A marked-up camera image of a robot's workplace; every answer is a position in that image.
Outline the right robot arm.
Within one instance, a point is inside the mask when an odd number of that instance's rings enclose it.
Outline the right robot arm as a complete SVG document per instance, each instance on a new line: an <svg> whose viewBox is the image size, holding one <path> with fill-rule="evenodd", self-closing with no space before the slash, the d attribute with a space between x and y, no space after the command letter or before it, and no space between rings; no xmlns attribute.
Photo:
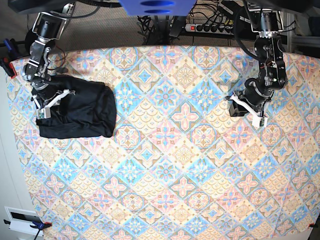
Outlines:
<svg viewBox="0 0 320 240"><path fill-rule="evenodd" d="M48 74L49 53L55 47L55 40L59 40L64 28L69 23L68 17L74 13L75 3L68 3L53 13L41 12L38 14L32 27L36 35L30 45L30 58L23 67L22 76L33 87L32 100L36 104L37 119L49 119L51 108L59 106L61 99L74 95L70 89L59 89L52 82Z"/></svg>

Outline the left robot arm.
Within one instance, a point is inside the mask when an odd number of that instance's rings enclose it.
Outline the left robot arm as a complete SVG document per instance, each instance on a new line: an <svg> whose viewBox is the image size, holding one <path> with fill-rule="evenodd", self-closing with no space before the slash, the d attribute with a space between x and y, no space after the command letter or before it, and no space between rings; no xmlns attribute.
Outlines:
<svg viewBox="0 0 320 240"><path fill-rule="evenodd" d="M250 21L251 30L257 34L254 52L242 43L238 33L241 14ZM229 115L243 117L252 114L263 120L265 109L271 102L275 91L282 90L288 83L286 66L283 59L284 48L280 33L285 30L279 11L253 6L245 0L243 7L235 14L233 33L240 48L251 58L258 61L259 73L245 81L243 90L235 90L226 96L231 102Z"/></svg>

